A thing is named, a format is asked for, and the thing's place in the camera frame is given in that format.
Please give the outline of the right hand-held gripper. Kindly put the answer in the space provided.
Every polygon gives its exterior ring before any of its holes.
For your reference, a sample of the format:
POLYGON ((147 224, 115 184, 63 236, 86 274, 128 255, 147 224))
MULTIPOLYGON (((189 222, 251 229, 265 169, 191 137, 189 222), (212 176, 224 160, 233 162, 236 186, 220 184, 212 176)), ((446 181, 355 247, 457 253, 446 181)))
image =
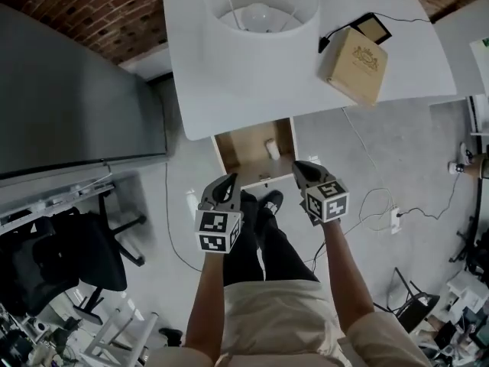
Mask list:
POLYGON ((349 192, 325 167, 309 161, 294 161, 292 171, 302 197, 300 205, 313 225, 348 214, 349 192))

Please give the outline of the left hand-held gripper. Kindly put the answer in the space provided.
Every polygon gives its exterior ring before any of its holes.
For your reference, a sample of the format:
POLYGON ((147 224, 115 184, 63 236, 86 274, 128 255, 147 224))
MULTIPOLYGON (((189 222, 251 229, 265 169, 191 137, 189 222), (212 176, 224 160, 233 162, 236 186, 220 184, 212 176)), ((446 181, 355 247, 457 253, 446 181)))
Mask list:
POLYGON ((194 232, 202 252, 229 254, 241 233, 241 185, 238 174, 224 175, 203 191, 194 232))

